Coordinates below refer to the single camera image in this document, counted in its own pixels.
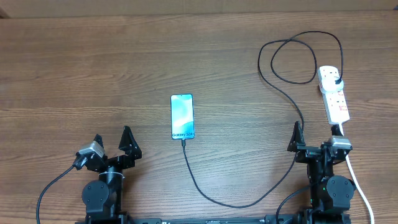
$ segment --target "light blue screen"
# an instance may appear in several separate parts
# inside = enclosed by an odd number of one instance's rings
[[[172,95],[172,138],[192,139],[195,137],[193,126],[192,94]]]

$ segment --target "wooden tabletop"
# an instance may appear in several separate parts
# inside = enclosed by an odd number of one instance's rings
[[[398,13],[295,12],[185,16],[91,17],[0,20],[0,223],[35,223],[43,188],[71,166],[80,146],[100,134],[108,156],[123,126],[131,127],[142,159],[125,171],[123,209],[133,217],[261,217],[308,184],[305,164],[262,202],[232,209],[213,204],[196,190],[180,141],[170,137],[170,96],[192,93],[195,139],[187,155],[202,191],[232,205],[257,200],[286,172],[294,122],[292,104],[261,80],[260,47],[305,30],[335,34],[344,48],[345,95],[351,120],[351,162],[378,223],[398,215]],[[318,65],[340,69],[330,36],[299,37]],[[292,85],[265,76],[297,102],[305,139],[319,146],[330,137],[317,78]],[[274,62],[289,80],[308,80],[310,51],[288,44]],[[346,164],[336,175],[351,178]],[[73,170],[45,194],[42,223],[82,221],[81,191],[97,174]],[[283,213],[309,204],[308,193],[286,203]],[[355,193],[353,223],[368,222]]]

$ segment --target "power strip switch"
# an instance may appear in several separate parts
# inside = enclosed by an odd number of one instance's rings
[[[336,84],[340,78],[338,69],[325,65],[318,70],[319,88],[322,92],[326,115],[329,124],[342,124],[349,120],[347,102],[344,96],[343,80]]]

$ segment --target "blue smartphone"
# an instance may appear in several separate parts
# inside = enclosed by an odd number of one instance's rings
[[[192,94],[172,95],[172,139],[193,139],[193,96]]]

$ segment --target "power strip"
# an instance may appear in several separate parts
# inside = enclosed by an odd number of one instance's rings
[[[339,77],[338,69],[336,67],[325,65],[320,67],[318,70],[319,89],[322,92],[329,124],[338,124],[340,132],[344,135],[342,124],[349,120],[349,113],[346,98],[343,93],[344,82],[341,81],[339,84],[336,84],[336,80],[339,79]],[[346,156],[346,162],[355,186],[369,210],[371,224],[374,224],[374,215],[371,205],[359,186],[348,155]]]

